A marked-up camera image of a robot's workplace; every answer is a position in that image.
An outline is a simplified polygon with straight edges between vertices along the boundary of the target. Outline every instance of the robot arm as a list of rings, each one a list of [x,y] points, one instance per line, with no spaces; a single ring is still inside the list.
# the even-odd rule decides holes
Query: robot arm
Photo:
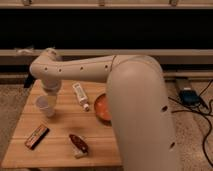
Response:
[[[118,55],[62,62],[46,49],[32,64],[47,93],[62,79],[107,82],[107,100],[125,171],[180,171],[160,65],[148,56]]]

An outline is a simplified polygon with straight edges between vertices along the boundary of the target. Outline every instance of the chocolate bar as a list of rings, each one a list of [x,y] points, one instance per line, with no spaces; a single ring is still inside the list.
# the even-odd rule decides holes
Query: chocolate bar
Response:
[[[49,131],[49,128],[41,124],[25,141],[25,146],[33,150]]]
[[[79,136],[70,134],[69,135],[72,147],[74,151],[75,158],[81,158],[88,155],[88,145],[83,141],[83,139]]]

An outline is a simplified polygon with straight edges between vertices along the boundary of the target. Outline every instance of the white cup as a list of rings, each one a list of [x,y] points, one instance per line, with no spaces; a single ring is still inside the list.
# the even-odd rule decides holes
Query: white cup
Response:
[[[52,117],[55,114],[54,106],[49,105],[46,96],[37,97],[35,105],[47,117]]]

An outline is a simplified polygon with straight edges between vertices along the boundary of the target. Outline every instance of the orange bowl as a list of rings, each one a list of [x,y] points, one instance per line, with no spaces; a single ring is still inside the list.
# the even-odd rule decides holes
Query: orange bowl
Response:
[[[103,120],[110,122],[111,121],[111,115],[108,110],[108,105],[107,105],[107,99],[106,99],[106,94],[101,94],[96,100],[94,104],[94,109],[96,116]]]

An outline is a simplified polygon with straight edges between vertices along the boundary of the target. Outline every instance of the power cord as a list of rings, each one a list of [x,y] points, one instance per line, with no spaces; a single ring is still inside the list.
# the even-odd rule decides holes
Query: power cord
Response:
[[[210,85],[213,83],[213,79],[208,83],[208,85],[200,92],[200,94],[199,94],[199,97],[201,98],[201,96],[202,96],[202,94],[210,87]],[[205,156],[205,158],[207,159],[207,161],[208,161],[208,163],[210,164],[210,166],[213,168],[213,162],[210,160],[210,158],[209,158],[209,156],[208,156],[208,154],[207,154],[207,151],[206,151],[206,146],[205,146],[205,144],[206,144],[206,141],[207,141],[207,139],[208,139],[208,137],[209,137],[209,135],[211,134],[211,132],[212,132],[212,129],[213,129],[213,127],[212,127],[212,123],[211,123],[211,121],[207,118],[208,116],[209,117],[213,117],[213,115],[211,115],[211,113],[212,113],[212,103],[213,103],[213,99],[211,99],[210,101],[209,101],[209,103],[208,103],[208,112],[207,113],[205,113],[205,112],[202,112],[201,110],[200,110],[200,106],[202,105],[203,107],[206,107],[206,105],[204,106],[204,104],[203,103],[199,103],[198,105],[195,105],[195,106],[186,106],[186,105],[183,105],[181,102],[179,102],[178,100],[176,100],[176,99],[173,99],[173,98],[171,98],[171,97],[168,97],[169,98],[169,100],[172,100],[172,101],[174,101],[174,102],[176,102],[176,103],[178,103],[179,105],[181,105],[181,106],[183,106],[183,107],[185,107],[185,108],[187,108],[188,110],[175,110],[175,111],[172,111],[172,113],[179,113],[179,112],[192,112],[192,113],[194,113],[194,114],[198,114],[198,115],[200,115],[200,116],[202,116],[207,122],[208,122],[208,131],[207,131],[207,133],[205,134],[205,136],[204,136],[204,138],[203,138],[203,140],[202,140],[202,150],[203,150],[203,153],[204,153],[204,156]]]

